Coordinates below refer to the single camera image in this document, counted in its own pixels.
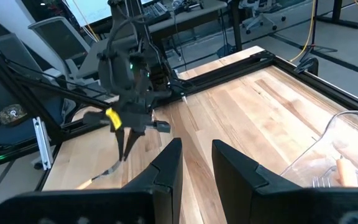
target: desk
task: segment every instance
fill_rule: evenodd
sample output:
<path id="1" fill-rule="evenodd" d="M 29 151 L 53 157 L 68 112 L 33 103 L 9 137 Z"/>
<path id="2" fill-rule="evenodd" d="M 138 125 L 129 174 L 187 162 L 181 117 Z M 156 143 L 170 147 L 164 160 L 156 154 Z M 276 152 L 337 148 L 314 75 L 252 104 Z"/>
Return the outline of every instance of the desk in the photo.
<path id="1" fill-rule="evenodd" d="M 180 74 L 191 78 L 262 51 L 253 47 Z M 279 174 L 310 147 L 330 118 L 345 109 L 317 91 L 268 67 L 231 82 L 199 92 L 184 102 L 155 111 L 168 121 L 171 133 L 148 129 L 135 144 L 127 162 L 89 189 L 125 185 L 174 137 L 183 144 L 181 223 L 225 223 L 214 181 L 211 141 L 221 139 Z M 85 108 L 76 114 L 80 119 Z M 109 127 L 62 144 L 43 190 L 75 189 L 111 167 L 118 158 Z"/>
<path id="2" fill-rule="evenodd" d="M 188 30 L 209 21 L 216 20 L 218 18 L 218 10 L 226 6 L 227 4 L 222 1 L 207 0 L 204 1 L 204 9 L 194 9 L 191 12 L 183 12 L 176 15 L 178 31 Z M 105 31 L 109 32 L 110 28 L 111 23 L 108 23 Z M 149 30 L 152 34 L 154 44 L 162 50 L 162 39 L 177 33 L 173 16 L 170 19 L 149 26 Z M 117 39 L 119 38 L 125 38 L 126 42 L 135 41 L 135 37 L 132 35 L 132 27 L 127 26 L 122 28 L 122 31 L 120 31 L 117 36 Z M 99 60 L 96 55 L 106 48 L 107 41 L 107 39 L 104 39 L 92 45 L 90 52 L 78 72 L 78 78 L 94 75 L 98 72 Z"/>

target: plastic container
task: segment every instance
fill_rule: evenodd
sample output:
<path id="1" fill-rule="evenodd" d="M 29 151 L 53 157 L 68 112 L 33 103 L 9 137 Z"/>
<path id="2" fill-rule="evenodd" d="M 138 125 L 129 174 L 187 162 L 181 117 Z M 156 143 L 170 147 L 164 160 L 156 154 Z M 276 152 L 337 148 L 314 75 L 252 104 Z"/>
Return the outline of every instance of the plastic container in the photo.
<path id="1" fill-rule="evenodd" d="M 358 181 L 358 111 L 333 116 L 320 139 L 281 176 L 302 187 L 312 187 L 316 178 L 328 179 L 330 187 L 341 187 L 336 166 L 341 156 L 353 163 Z"/>

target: wall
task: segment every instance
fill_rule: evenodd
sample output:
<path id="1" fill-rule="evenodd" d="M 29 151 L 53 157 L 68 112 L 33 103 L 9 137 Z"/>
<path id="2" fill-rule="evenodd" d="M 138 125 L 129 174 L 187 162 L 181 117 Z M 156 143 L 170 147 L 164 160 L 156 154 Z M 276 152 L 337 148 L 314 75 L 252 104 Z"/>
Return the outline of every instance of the wall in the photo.
<path id="1" fill-rule="evenodd" d="M 0 24 L 15 33 L 20 40 L 50 65 L 62 71 L 63 65 L 44 42 L 27 27 L 35 21 L 21 0 L 0 0 Z"/>

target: wooden table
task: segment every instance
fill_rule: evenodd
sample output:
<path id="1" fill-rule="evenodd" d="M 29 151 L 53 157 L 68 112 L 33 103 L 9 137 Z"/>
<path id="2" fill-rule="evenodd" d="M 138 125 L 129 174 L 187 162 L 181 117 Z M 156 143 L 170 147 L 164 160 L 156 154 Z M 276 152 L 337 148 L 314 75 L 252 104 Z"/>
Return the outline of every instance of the wooden table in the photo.
<path id="1" fill-rule="evenodd" d="M 253 47 L 181 74 L 191 78 L 260 52 Z M 181 223 L 225 223 L 214 181 L 211 141 L 221 139 L 280 174 L 319 138 L 330 118 L 345 109 L 275 67 L 210 88 L 155 111 L 170 134 L 147 130 L 128 161 L 89 189 L 119 188 L 160 153 L 173 137 L 183 144 Z M 80 111 L 75 119 L 84 113 Z M 117 161 L 115 137 L 101 128 L 62 144 L 44 190 L 75 189 Z"/>

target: orange object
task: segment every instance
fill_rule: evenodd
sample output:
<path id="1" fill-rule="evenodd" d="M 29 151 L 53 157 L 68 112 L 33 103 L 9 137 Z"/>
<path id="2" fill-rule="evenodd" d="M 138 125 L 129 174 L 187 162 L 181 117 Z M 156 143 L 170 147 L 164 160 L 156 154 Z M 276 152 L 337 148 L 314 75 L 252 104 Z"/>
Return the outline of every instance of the orange object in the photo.
<path id="1" fill-rule="evenodd" d="M 341 157 L 336 161 L 336 167 L 343 187 L 358 187 L 356 168 L 349 159 Z"/>
<path id="2" fill-rule="evenodd" d="M 92 180 L 88 180 L 85 183 L 81 184 L 80 186 L 76 187 L 75 189 L 77 190 L 83 190 L 85 188 L 87 188 L 87 186 L 92 184 Z"/>

